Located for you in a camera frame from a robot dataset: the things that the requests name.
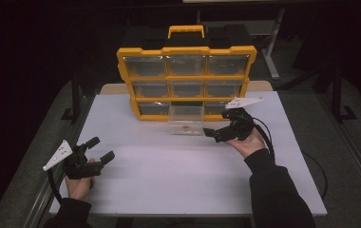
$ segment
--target metal stand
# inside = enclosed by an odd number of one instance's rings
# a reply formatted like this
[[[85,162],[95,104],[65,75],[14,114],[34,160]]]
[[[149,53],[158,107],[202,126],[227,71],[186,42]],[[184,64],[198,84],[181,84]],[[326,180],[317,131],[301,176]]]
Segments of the metal stand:
[[[334,82],[332,85],[332,114],[339,123],[343,123],[343,120],[357,120],[354,112],[349,106],[343,106],[347,114],[342,115],[340,112],[341,106],[341,72],[339,67],[336,68]]]
[[[71,123],[74,124],[80,115],[80,86],[77,82],[77,71],[74,72],[73,78],[71,80],[71,99],[72,108],[66,108],[61,120],[71,121]]]
[[[275,63],[273,62],[273,59],[272,59],[272,51],[273,51],[273,47],[275,46],[275,43],[276,43],[276,38],[277,38],[278,31],[281,26],[281,21],[282,21],[283,15],[284,15],[284,11],[285,11],[284,8],[280,9],[278,11],[278,16],[275,20],[275,24],[273,25],[273,29],[272,29],[271,41],[266,48],[261,50],[261,52],[263,53],[264,60],[266,61],[267,68],[269,68],[269,71],[270,71],[270,74],[272,75],[273,80],[278,80],[280,77],[278,75]]]

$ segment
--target organizer handle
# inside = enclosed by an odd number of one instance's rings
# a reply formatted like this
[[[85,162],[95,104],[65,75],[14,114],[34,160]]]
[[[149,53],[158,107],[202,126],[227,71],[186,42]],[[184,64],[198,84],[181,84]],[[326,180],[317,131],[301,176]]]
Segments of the organizer handle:
[[[172,32],[201,32],[201,38],[204,38],[204,27],[201,25],[195,26],[171,26],[168,31],[168,39],[171,38]]]

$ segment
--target white marker tag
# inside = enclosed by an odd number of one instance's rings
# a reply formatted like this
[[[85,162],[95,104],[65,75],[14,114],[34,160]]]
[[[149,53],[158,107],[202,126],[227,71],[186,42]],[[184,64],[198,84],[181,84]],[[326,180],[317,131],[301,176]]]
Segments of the white marker tag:
[[[235,98],[230,103],[225,105],[225,109],[244,107],[254,103],[263,101],[263,98]]]
[[[49,168],[55,166],[57,163],[67,158],[72,153],[73,151],[71,150],[71,147],[68,144],[68,142],[63,141],[62,144],[59,146],[59,148],[56,150],[56,152],[53,154],[52,158],[42,168],[44,169],[44,171],[48,171]]]

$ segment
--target yellow storage organizer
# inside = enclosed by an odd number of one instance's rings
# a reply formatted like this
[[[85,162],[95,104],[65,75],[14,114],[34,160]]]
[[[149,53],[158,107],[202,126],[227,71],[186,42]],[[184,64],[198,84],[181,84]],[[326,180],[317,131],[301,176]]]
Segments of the yellow storage organizer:
[[[141,121],[168,121],[173,106],[184,107],[177,109],[184,116],[223,120],[225,104],[245,95],[256,56],[243,25],[130,28],[117,52]]]

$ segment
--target plastic organizer drawer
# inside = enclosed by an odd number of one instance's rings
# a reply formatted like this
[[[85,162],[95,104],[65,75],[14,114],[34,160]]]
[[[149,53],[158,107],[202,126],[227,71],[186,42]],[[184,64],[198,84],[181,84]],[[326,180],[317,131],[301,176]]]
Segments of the plastic organizer drawer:
[[[141,115],[168,115],[168,102],[138,102]]]
[[[168,55],[166,56],[168,75],[203,75],[204,55]]]
[[[175,135],[202,135],[202,102],[172,102],[169,107],[168,124]]]
[[[208,97],[238,97],[242,81],[206,81]]]
[[[133,82],[136,97],[168,97],[166,81]]]
[[[123,57],[130,77],[163,77],[165,62],[162,56]]]
[[[208,58],[209,75],[242,75],[249,55],[211,55]]]
[[[172,97],[201,97],[204,81],[168,81]]]
[[[228,102],[205,102],[204,112],[206,115],[220,115],[222,111],[225,111],[225,105]]]

